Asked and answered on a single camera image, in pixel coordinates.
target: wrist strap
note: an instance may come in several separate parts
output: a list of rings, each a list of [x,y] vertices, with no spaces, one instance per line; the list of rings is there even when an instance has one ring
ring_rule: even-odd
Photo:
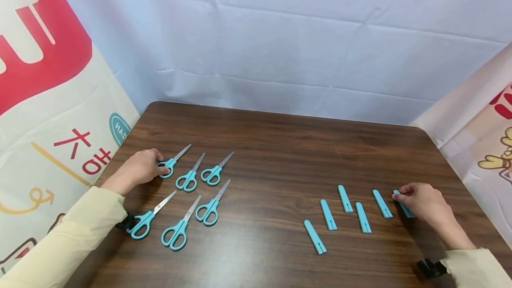
[[[127,214],[128,215],[126,216],[126,218],[124,218],[123,221],[116,224],[116,228],[118,228],[122,231],[127,231],[129,228],[132,228],[135,225],[136,222],[135,222],[134,215],[132,215],[129,212],[127,212]]]

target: banner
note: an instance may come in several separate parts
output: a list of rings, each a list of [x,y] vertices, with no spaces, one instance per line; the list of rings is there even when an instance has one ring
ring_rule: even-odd
[[[66,0],[0,0],[0,276],[93,186],[137,119]]]

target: sleeve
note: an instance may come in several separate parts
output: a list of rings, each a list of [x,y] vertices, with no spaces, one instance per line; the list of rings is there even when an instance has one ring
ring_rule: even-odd
[[[123,202],[124,197],[111,190],[88,190],[62,223],[0,278],[0,288],[63,287],[112,227],[127,216]]]
[[[458,288],[512,288],[512,280],[488,249],[451,250],[441,263]]]

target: white fabric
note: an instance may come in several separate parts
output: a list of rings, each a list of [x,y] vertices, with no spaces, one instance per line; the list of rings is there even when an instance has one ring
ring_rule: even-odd
[[[408,124],[512,41],[512,0],[68,0],[153,100]]]

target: scissors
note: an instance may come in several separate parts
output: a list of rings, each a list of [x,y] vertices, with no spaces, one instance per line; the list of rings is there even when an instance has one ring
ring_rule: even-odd
[[[199,160],[196,162],[196,164],[193,166],[193,168],[184,176],[179,177],[176,179],[176,188],[179,190],[184,190],[185,192],[191,192],[197,187],[197,181],[196,181],[196,171],[199,168],[199,165],[203,161],[205,153],[199,157]]]
[[[169,168],[171,170],[166,175],[160,175],[161,178],[165,179],[165,178],[171,177],[172,173],[174,172],[174,165],[176,164],[178,159],[181,158],[181,156],[183,156],[183,154],[187,152],[187,150],[190,147],[192,147],[192,144],[189,144],[188,146],[186,146],[182,151],[180,151],[176,156],[174,156],[174,158],[171,158],[167,161],[161,161],[157,164],[158,167],[165,167],[165,168]]]
[[[197,221],[199,221],[200,223],[203,223],[204,225],[207,225],[207,226],[215,225],[215,223],[219,219],[219,214],[217,213],[217,206],[219,206],[219,201],[221,200],[222,195],[226,191],[227,186],[229,185],[230,181],[231,181],[231,179],[228,179],[226,181],[226,183],[222,186],[219,193],[208,204],[202,204],[201,206],[199,206],[197,208],[197,210],[196,210]],[[199,211],[201,209],[206,209],[206,210],[204,211],[204,214],[202,216],[199,216]],[[208,218],[212,214],[215,215],[215,218],[212,221],[208,221]]]
[[[135,240],[141,240],[142,238],[147,236],[149,234],[149,228],[151,227],[151,221],[155,218],[155,215],[163,208],[163,206],[165,206],[169,202],[169,200],[171,200],[172,197],[174,197],[176,192],[177,191],[175,190],[172,194],[168,195],[153,210],[148,210],[147,213],[141,216],[135,216],[134,218],[138,219],[139,222],[133,228],[128,228],[127,233],[130,234],[131,237]],[[146,228],[144,233],[142,233],[141,235],[137,235],[137,233],[144,227]]]
[[[181,248],[185,247],[185,244],[187,243],[187,235],[185,234],[185,230],[188,225],[188,221],[190,220],[193,211],[196,209],[197,205],[199,204],[199,201],[201,200],[201,195],[197,197],[196,201],[192,204],[191,208],[187,211],[187,214],[185,217],[183,217],[182,220],[178,221],[177,224],[173,225],[172,227],[167,228],[163,231],[161,241],[162,245],[165,247],[171,248],[172,251],[178,251]],[[169,232],[172,231],[171,238],[169,240],[165,240],[165,235],[167,235]],[[176,241],[178,241],[179,237],[183,237],[183,242],[176,246]]]
[[[217,166],[211,169],[203,170],[203,172],[201,173],[201,180],[205,181],[209,186],[215,186],[216,184],[218,184],[219,181],[221,181],[222,167],[224,167],[224,165],[231,159],[234,153],[235,151],[232,151],[230,154],[228,154],[228,156],[224,158],[222,163],[218,164]],[[204,174],[207,172],[209,172],[208,177],[205,177]]]

